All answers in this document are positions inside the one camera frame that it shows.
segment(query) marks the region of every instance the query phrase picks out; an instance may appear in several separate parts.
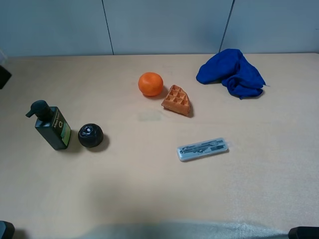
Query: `blue towel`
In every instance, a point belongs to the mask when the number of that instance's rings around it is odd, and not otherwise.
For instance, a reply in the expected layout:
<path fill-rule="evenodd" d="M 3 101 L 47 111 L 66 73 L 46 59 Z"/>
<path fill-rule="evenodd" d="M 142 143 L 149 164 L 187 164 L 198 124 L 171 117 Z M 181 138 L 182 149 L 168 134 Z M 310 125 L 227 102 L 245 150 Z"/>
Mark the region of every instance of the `blue towel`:
<path fill-rule="evenodd" d="M 228 92 L 240 99 L 261 95 L 261 88 L 266 84 L 238 49 L 226 49 L 214 55 L 200 67 L 196 79 L 202 84 L 221 80 Z"/>

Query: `black sphere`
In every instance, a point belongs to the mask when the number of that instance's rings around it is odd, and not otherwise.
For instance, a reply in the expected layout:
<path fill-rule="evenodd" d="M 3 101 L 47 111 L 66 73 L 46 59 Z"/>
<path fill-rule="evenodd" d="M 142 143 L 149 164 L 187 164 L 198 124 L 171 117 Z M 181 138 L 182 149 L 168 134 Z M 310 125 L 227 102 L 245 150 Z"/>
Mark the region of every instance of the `black sphere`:
<path fill-rule="evenodd" d="M 84 147 L 93 148 L 103 141 L 103 131 L 98 125 L 88 123 L 79 130 L 78 138 Z"/>

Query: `waffle piece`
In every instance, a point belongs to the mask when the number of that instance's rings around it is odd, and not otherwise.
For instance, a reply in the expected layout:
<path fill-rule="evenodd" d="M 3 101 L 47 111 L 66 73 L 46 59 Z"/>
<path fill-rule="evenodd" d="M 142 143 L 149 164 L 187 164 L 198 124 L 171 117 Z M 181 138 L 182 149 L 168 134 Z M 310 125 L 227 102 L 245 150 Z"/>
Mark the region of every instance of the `waffle piece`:
<path fill-rule="evenodd" d="M 189 98 L 186 92 L 176 85 L 172 85 L 161 105 L 168 110 L 185 116 L 188 116 L 190 111 Z"/>

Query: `dark green bottle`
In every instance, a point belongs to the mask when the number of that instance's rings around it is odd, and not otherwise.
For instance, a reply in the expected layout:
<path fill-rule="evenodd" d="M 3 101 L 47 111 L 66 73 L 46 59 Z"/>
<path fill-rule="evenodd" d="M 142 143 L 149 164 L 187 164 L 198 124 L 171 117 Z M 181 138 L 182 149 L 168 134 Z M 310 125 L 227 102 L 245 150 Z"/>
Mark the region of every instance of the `dark green bottle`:
<path fill-rule="evenodd" d="M 71 135 L 71 129 L 58 107 L 49 107 L 45 101 L 36 101 L 25 115 L 36 115 L 36 130 L 45 138 L 52 148 L 66 149 Z"/>

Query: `wall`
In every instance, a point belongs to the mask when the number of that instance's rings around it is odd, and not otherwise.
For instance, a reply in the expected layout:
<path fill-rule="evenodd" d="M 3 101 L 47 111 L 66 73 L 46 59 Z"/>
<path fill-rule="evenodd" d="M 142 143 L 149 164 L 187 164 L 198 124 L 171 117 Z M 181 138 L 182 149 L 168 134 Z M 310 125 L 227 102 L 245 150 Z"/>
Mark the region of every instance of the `wall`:
<path fill-rule="evenodd" d="M 319 52 L 319 0 L 236 0 L 223 49 Z"/>
<path fill-rule="evenodd" d="M 0 64 L 3 64 L 5 59 L 6 59 L 6 56 L 0 49 Z"/>
<path fill-rule="evenodd" d="M 8 56 L 217 53 L 233 0 L 0 0 Z M 221 49 L 319 52 L 319 0 L 235 0 Z"/>
<path fill-rule="evenodd" d="M 112 54 L 101 0 L 0 0 L 8 56 Z"/>

